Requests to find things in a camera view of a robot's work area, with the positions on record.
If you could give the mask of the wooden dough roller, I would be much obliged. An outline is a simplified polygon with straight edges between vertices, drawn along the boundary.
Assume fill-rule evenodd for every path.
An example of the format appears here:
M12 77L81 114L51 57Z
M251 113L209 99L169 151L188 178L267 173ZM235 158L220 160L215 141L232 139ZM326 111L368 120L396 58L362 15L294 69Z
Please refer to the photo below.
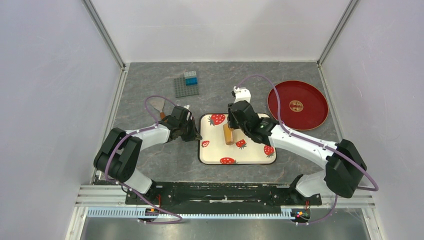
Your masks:
M227 146L231 146L235 143L233 139L233 131L234 130L229 126L228 123L223 125L224 141Z

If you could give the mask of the strawberry print enamel tray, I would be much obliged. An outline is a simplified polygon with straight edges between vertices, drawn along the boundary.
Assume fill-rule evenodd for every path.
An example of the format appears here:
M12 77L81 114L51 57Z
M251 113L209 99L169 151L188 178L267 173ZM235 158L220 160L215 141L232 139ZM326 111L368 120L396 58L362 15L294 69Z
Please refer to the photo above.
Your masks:
M199 161L206 165L269 165L275 162L275 148L255 143L240 129L232 132L234 144L226 145L223 125L228 114L204 114L199 119L198 130L202 140L198 145Z

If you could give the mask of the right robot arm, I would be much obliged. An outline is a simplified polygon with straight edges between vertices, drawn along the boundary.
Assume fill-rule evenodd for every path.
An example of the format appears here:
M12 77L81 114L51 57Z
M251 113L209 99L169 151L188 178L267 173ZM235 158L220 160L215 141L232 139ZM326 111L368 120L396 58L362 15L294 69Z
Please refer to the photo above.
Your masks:
M302 204L316 194L334 193L351 198L360 188L367 166L349 140L321 140L292 130L270 117L260 117L246 100L228 104L228 123L257 144L283 149L299 155L319 167L320 172L302 175L289 189L289 199Z

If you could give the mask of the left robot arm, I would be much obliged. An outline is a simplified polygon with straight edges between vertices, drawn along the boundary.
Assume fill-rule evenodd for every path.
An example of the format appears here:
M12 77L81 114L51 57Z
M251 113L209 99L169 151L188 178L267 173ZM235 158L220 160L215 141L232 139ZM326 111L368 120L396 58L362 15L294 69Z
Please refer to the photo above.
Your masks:
M164 120L137 130L110 130L93 160L96 170L104 173L108 180L116 180L138 192L145 204L153 203L157 191L154 181L136 169L142 150L181 138L185 142L202 139L196 128L194 117L188 108L175 106Z

